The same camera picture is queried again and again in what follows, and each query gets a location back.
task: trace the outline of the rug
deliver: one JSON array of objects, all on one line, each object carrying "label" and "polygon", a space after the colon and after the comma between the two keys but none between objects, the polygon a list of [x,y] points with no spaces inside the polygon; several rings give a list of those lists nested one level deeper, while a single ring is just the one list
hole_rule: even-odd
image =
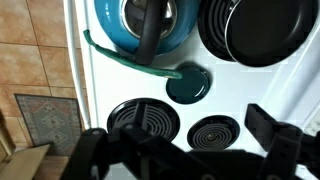
[{"label": "rug", "polygon": [[81,135],[77,99],[15,94],[34,146],[51,144],[48,155],[69,156]]}]

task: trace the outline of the teal kettle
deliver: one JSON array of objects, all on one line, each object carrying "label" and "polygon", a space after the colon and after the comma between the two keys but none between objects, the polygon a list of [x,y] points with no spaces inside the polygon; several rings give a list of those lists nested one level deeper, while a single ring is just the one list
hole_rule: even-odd
[{"label": "teal kettle", "polygon": [[198,8],[199,0],[95,0],[99,23],[109,39],[134,55],[130,63],[145,67],[188,37]]}]

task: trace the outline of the white stove top surface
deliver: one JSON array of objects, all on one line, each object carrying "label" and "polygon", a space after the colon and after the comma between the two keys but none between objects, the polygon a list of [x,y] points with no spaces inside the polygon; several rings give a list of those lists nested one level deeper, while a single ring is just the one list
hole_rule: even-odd
[{"label": "white stove top surface", "polygon": [[[80,33],[89,28],[92,39],[102,47],[115,49],[96,18],[93,1],[76,3]],[[316,22],[303,46],[284,61],[265,68],[251,68],[236,62],[226,62],[211,55],[202,44],[197,26],[190,37],[174,51],[159,56],[153,66],[174,69],[183,62],[194,62],[212,75],[207,96],[191,105],[173,102],[167,95],[167,79],[125,67],[88,46],[81,36],[90,114],[93,127],[106,129],[111,111],[119,104],[135,98],[154,98],[172,106],[180,117],[180,131],[173,143],[184,151],[191,150],[187,142],[189,129],[199,120],[211,115],[227,115],[240,125],[238,140],[228,149],[244,149],[264,154],[258,142],[244,127],[248,103],[257,103],[279,121],[301,127],[306,117],[289,118],[296,104],[301,102],[320,67],[320,32]],[[315,104],[305,103],[306,113]]]}]

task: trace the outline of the teal kettle handle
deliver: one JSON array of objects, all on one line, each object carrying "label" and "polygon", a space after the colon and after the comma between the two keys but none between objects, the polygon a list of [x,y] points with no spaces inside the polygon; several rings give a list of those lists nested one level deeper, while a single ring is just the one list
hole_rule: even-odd
[{"label": "teal kettle handle", "polygon": [[89,30],[83,31],[83,34],[84,34],[86,41],[91,46],[95,47],[95,49],[98,52],[100,52],[101,54],[104,54],[105,56],[119,62],[120,64],[123,64],[127,67],[131,67],[133,69],[136,69],[136,70],[139,70],[139,71],[142,71],[145,73],[153,74],[156,76],[161,76],[161,77],[165,77],[165,78],[172,78],[172,79],[181,79],[182,78],[182,74],[179,71],[142,66],[142,65],[136,64],[134,62],[131,62],[128,58],[121,56],[117,52],[114,52],[110,49],[103,48],[103,47],[99,46],[91,39]]},{"label": "teal kettle handle", "polygon": [[140,43],[135,53],[137,64],[150,65],[156,55],[167,3],[168,0],[147,0]]}]

